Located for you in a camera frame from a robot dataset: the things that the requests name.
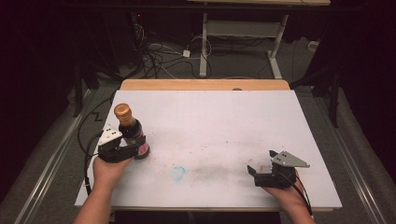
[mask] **dark background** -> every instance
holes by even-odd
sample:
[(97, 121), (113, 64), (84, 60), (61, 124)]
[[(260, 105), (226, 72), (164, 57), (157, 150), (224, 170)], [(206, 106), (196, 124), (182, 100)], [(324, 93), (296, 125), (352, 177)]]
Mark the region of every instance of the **dark background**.
[[(393, 89), (396, 28), (391, 11), (394, 7), (390, 7), (390, 0), (332, 1), (332, 5), (340, 7), (362, 3), (368, 7), (359, 15), (292, 15), (284, 38), (285, 41), (302, 36), (321, 39), (307, 76), (328, 62), (340, 62), (340, 84), (351, 109), (375, 153), (395, 179), (396, 168), (392, 164), (396, 158), (396, 91)], [(188, 43), (191, 35), (197, 35), (201, 29), (199, 14), (168, 15), (166, 20), (162, 20), (164, 13), (144, 15), (144, 23), (150, 30), (180, 44)], [(1, 147), (0, 200), (40, 138), (69, 105), (66, 95), (74, 85), (76, 63), (89, 60), (117, 73), (118, 64), (139, 60), (138, 54), (125, 50), (134, 48), (134, 35), (125, 17), (125, 13), (65, 11), (53, 7), (50, 0), (40, 4), (27, 0), (0, 4), (1, 121), (6, 127), (1, 140), (5, 144)], [(85, 63), (81, 69), (87, 85), (95, 88), (94, 72), (98, 69)]]

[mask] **table leg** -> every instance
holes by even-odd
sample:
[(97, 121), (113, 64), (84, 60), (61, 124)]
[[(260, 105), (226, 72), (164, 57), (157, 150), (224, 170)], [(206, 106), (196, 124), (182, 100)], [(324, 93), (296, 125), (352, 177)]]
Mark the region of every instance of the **table leg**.
[(282, 18), (282, 22), (279, 24), (279, 28), (277, 29), (277, 33), (276, 33), (274, 49), (267, 51), (268, 60), (271, 65), (271, 69), (273, 71), (274, 78), (276, 78), (276, 79), (282, 78), (282, 76), (280, 75), (279, 66), (277, 65), (277, 62), (276, 62), (276, 53), (277, 53), (277, 50), (279, 49), (279, 45), (282, 40), (283, 33), (285, 32), (286, 22), (288, 21), (288, 17), (289, 17), (289, 15), (284, 15)]
[(204, 13), (203, 27), (202, 27), (202, 50), (201, 50), (201, 62), (199, 66), (199, 77), (206, 77), (206, 66), (207, 66), (207, 51), (206, 51), (206, 38), (207, 38), (207, 13)]

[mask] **electrical outlet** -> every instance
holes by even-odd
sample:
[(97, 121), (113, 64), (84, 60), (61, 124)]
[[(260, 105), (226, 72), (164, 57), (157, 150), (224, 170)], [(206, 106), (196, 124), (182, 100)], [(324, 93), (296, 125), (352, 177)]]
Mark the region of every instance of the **electrical outlet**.
[(190, 58), (190, 54), (191, 53), (189, 50), (187, 50), (187, 49), (183, 50), (183, 57)]
[(107, 126), (103, 129), (102, 136), (99, 138), (98, 145), (99, 146), (104, 145), (121, 136), (122, 136), (122, 132), (111, 127), (110, 124), (107, 124)]

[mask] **wooden table edge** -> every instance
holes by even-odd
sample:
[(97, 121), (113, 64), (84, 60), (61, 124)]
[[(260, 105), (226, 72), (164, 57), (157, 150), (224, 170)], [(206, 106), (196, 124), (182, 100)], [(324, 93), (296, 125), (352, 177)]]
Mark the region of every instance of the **wooden table edge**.
[(287, 91), (283, 79), (126, 79), (121, 91)]

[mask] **blue stain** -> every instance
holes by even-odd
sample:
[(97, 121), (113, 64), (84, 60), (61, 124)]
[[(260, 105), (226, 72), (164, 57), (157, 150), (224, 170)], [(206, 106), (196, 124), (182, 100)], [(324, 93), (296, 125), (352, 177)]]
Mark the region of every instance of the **blue stain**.
[(186, 169), (182, 166), (178, 166), (172, 169), (171, 176), (175, 181), (183, 179), (183, 175), (186, 173)]

